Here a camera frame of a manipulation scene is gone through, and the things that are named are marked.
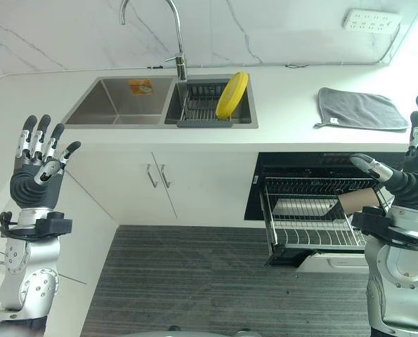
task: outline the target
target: gray towel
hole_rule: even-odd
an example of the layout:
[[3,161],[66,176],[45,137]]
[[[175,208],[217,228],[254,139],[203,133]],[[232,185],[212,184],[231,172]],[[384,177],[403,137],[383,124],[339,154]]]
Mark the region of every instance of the gray towel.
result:
[[402,131],[409,127],[398,108],[387,97],[369,93],[351,93],[330,88],[318,92],[322,126]]

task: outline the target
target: gray carpet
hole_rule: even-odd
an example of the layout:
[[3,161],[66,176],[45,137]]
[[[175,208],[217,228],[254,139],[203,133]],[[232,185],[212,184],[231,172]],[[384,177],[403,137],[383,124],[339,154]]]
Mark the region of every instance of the gray carpet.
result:
[[366,275],[265,267],[261,229],[120,226],[82,336],[167,330],[368,337]]

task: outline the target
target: power strip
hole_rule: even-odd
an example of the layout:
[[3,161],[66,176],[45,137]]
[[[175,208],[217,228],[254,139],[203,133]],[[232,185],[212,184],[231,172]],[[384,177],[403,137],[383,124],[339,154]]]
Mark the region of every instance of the power strip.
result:
[[344,20],[343,27],[356,32],[392,34],[398,28],[402,18],[396,13],[351,9]]

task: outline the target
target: orange label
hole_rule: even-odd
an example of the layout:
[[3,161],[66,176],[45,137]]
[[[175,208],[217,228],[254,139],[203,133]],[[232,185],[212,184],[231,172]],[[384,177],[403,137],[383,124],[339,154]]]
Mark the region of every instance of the orange label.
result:
[[129,86],[134,96],[152,95],[154,93],[150,79],[130,79]]

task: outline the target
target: stainless steel sink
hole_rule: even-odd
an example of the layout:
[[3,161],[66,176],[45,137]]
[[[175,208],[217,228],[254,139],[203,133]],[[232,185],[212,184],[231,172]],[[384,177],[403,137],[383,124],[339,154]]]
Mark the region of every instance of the stainless steel sink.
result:
[[165,124],[181,128],[256,128],[257,118],[249,81],[240,103],[228,120],[216,118],[219,98],[230,77],[193,79],[186,85],[185,99],[176,84],[166,112]]
[[98,79],[76,104],[76,108],[65,117],[65,124],[99,127],[158,124],[173,77],[148,77],[150,86],[133,83],[143,79]]
[[[231,76],[193,76],[186,83],[173,76],[101,77],[63,123],[67,128],[257,128],[250,81],[232,117],[215,117]],[[147,80],[147,85],[133,88],[138,80]]]

